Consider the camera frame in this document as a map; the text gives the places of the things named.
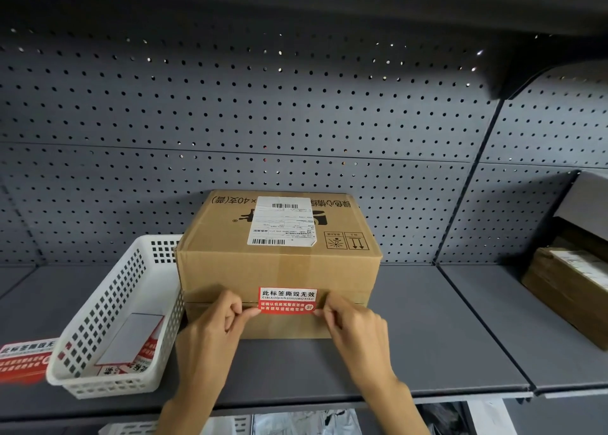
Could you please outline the person's left hand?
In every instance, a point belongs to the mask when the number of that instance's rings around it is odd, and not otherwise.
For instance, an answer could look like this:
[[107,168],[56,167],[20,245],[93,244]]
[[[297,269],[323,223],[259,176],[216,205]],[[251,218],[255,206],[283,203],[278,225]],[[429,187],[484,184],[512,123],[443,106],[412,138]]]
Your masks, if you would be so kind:
[[225,386],[239,339],[227,335],[227,314],[245,307],[241,298],[224,290],[203,314],[189,323],[176,339],[176,353],[181,383],[212,382]]

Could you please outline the red seal sticker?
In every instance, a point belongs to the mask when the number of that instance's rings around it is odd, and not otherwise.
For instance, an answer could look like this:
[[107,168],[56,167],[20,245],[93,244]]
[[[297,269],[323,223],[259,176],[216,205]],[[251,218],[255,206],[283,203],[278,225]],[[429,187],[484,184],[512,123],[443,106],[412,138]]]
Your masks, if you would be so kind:
[[255,306],[267,315],[310,315],[317,308],[318,295],[316,288],[261,286]]

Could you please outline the person's right forearm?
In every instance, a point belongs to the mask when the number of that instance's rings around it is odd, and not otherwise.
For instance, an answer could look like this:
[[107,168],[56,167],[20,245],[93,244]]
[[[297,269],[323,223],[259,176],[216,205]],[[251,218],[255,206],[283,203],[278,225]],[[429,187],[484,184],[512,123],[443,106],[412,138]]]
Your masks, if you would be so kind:
[[356,382],[385,435],[430,435],[409,388],[395,375]]

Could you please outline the person's left forearm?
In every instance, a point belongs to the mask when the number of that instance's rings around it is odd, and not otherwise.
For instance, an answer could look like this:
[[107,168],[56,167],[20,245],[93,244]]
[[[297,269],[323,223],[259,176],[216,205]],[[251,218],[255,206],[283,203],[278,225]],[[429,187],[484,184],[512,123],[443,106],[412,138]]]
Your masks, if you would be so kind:
[[222,389],[212,382],[181,383],[163,405],[155,435],[200,435]]

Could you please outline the brown cardboard box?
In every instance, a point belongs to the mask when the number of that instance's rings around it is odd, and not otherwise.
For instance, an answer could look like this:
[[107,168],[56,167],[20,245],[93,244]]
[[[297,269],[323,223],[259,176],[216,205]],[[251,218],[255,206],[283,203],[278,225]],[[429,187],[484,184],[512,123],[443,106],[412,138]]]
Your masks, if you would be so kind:
[[[259,196],[310,198],[317,242],[313,247],[249,246]],[[176,247],[187,318],[199,318],[224,290],[256,307],[261,286],[316,288],[317,308],[336,292],[367,306],[383,254],[352,195],[220,190],[209,193]],[[326,339],[315,315],[259,314],[244,339]]]

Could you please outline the white shipping label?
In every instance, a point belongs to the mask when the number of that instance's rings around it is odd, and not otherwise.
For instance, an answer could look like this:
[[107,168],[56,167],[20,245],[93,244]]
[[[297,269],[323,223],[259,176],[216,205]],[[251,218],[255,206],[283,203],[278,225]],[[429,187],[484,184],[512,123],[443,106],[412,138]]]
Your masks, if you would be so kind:
[[313,247],[317,242],[310,198],[259,196],[249,246]]

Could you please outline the clear plastic bag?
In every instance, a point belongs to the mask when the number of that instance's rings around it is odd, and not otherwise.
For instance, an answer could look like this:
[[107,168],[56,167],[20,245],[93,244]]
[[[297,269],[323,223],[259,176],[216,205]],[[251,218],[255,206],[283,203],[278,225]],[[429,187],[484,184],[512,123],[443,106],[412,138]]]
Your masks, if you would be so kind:
[[256,414],[251,435],[362,435],[353,409]]

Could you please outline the red sticker sheet in basket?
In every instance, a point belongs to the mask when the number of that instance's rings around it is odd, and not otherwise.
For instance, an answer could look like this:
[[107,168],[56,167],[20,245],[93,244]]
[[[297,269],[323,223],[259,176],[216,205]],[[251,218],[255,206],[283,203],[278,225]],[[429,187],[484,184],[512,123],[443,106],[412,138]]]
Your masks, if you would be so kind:
[[124,375],[146,371],[155,356],[158,339],[150,336],[132,362],[96,366],[98,376]]

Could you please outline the white sticker backing sheet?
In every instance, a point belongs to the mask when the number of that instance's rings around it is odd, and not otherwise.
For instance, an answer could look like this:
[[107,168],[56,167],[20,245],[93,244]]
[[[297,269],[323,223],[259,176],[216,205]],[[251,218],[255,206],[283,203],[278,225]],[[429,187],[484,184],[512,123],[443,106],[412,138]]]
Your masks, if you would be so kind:
[[162,323],[163,318],[163,315],[149,313],[130,314],[95,365],[121,365],[133,362],[147,340]]

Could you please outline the grey metal shelf board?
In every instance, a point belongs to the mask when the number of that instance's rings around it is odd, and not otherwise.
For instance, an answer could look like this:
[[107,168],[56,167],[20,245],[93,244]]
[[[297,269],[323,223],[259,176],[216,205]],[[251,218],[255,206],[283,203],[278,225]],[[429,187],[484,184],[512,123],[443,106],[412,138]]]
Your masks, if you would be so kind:
[[[110,269],[47,265],[33,270],[0,299],[0,346],[59,337]],[[528,389],[516,365],[436,267],[381,266],[370,308],[388,322],[393,370],[417,401]],[[175,352],[152,393],[78,400],[45,379],[0,384],[0,430],[150,420],[177,384]],[[331,340],[245,339],[213,415],[363,406]]]
[[547,399],[608,395],[608,352],[521,284],[523,268],[439,265],[455,289]]

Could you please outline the white plastic basket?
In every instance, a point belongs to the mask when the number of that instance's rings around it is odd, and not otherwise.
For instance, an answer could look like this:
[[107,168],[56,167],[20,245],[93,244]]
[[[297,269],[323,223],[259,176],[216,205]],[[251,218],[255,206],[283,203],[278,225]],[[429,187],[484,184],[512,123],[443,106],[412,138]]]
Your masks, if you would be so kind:
[[[181,235],[135,239],[57,340],[46,369],[51,386],[76,399],[152,393],[159,387],[184,315],[176,257]],[[98,376],[95,363],[132,313],[163,315],[150,367],[142,373]]]

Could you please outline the white paper sheet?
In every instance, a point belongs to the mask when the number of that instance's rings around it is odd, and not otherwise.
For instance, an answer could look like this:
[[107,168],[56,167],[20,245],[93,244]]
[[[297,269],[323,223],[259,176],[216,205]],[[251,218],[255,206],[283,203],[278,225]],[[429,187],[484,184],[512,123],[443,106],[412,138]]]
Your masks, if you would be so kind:
[[475,435],[517,435],[502,399],[470,400],[467,407]]

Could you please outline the grey pegboard back panel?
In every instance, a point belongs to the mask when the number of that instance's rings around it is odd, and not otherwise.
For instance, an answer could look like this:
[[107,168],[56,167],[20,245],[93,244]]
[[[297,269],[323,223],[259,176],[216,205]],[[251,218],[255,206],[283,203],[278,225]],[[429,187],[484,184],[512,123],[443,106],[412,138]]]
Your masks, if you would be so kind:
[[503,103],[437,264],[513,263],[587,169],[608,169],[608,60],[551,69]]
[[209,190],[349,193],[429,263],[497,107],[486,33],[328,19],[0,30],[0,180],[40,261],[183,233]]

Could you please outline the open brown carton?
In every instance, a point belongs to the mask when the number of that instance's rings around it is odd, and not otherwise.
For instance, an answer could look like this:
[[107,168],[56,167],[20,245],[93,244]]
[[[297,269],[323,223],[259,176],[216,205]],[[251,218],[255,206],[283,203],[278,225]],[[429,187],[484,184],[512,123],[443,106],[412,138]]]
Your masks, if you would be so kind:
[[608,262],[608,171],[582,171],[553,215],[554,237],[536,250],[522,284],[608,351],[608,291],[549,253],[582,250]]

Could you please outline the white label on carton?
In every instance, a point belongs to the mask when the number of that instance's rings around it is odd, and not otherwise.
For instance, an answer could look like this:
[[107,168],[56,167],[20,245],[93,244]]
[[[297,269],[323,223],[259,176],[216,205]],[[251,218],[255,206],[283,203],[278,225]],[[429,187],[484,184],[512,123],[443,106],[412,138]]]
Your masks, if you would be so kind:
[[551,249],[549,253],[608,291],[608,262],[582,250]]

